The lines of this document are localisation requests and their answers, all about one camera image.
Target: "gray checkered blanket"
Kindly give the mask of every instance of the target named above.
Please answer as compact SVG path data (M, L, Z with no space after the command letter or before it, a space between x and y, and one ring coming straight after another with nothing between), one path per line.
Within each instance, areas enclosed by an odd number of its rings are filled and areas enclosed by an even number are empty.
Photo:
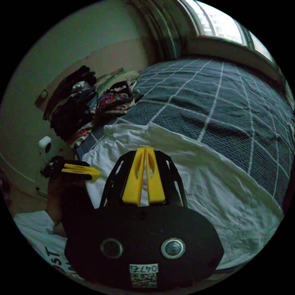
M207 144L251 175L282 206L294 156L293 113L262 79L229 62L179 59L140 73L144 97L106 120L77 149L80 157L103 136L104 124L156 123Z

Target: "wrinkled white fabric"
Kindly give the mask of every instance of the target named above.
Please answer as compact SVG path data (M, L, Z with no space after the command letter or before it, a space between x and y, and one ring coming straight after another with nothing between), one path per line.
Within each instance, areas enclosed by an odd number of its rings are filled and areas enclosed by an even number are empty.
M67 239L53 234L54 222L46 211L16 214L14 222L33 249L46 262L65 275L83 280L65 257Z
M208 146L154 123L107 125L104 138L83 156L83 161L101 171L101 178L86 183L95 208L118 158L139 147L153 147L172 158L189 208L213 224L222 242L225 253L217 269L249 261L277 230L283 218L281 208L244 170ZM148 205L146 176L141 205Z

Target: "window frame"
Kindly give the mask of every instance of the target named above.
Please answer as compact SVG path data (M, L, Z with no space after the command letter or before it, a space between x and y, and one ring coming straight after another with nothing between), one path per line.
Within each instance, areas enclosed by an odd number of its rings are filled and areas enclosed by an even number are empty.
M194 11L194 9L191 7L191 5L188 3L188 2L186 2L186 0L180 0L189 10L193 10ZM237 42L237 41L234 41L234 40L230 40L230 39L226 39L226 38L222 38L222 37L219 37L217 34L216 34L216 32L215 32L215 30L214 30L214 26L213 26L213 24L212 24L212 22L211 22L211 20L210 20L210 18L209 18L209 16L208 16L208 14L206 13L206 11L200 6L200 4L198 3L198 0L193 0L198 6L199 6L199 8L201 9L201 11L203 12L203 14L204 14L204 16L205 16L205 18L206 18L206 20L208 21L208 23L209 23L209 26L210 26L210 29L211 29L211 32L212 32L212 36L209 36L208 35L208 37L213 37L213 38L218 38L218 39L225 39L225 40L227 40L227 41L229 41L229 42L233 42L233 43L235 43L235 44L238 44L238 45L240 45L240 46L244 46L244 47L247 47L248 49L250 49L251 51L253 51L253 52L255 52L256 54L258 54L259 56L261 56L261 57L263 57L264 59L266 59L268 62L270 62L271 64L273 64L273 65L275 65L276 64L276 62L275 62L275 60L274 60L274 58L272 57L272 55L271 55L271 53L269 53L270 54L270 56L271 56L271 59L269 59L268 57L266 57L265 55L263 55L262 53L260 53L259 51L257 51L256 49L255 49L255 45L254 45L254 42L253 42L253 39L252 39L252 37L251 37L251 35L250 35L250 32L249 32L249 30L248 29L246 29L243 25L241 25L238 21L236 21L234 18L232 18L233 19L233 21L235 22L235 24L236 24L236 26L237 26L237 28L238 28L238 30L239 30L239 32L240 32L240 35L241 35L241 39L242 39L242 44L241 43L239 43L239 42ZM202 25L202 23L201 23L201 21L200 21L200 19L199 19L199 16L198 16L198 14L194 11L194 13L193 13L193 16L194 16L194 20L195 20L195 22L196 22L196 26L197 26L197 28L198 28L198 30L201 32L201 35L206 35L206 33L205 33L205 30L204 30L204 28L203 28L203 25Z

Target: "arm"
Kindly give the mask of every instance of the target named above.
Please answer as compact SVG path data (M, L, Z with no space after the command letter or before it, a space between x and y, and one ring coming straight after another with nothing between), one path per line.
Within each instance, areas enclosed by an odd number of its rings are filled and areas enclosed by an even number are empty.
M76 184L84 186L85 181L71 181L64 177L49 179L48 183L48 201L46 206L46 212L49 217L53 220L54 226L58 226L61 222L61 194L69 186Z

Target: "white shirt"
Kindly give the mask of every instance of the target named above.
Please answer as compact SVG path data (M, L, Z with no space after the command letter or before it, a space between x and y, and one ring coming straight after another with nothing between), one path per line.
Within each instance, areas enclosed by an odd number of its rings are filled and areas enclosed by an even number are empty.
M34 250L55 269L81 280L64 255L67 239L53 234L54 222L46 211L21 213L14 222Z

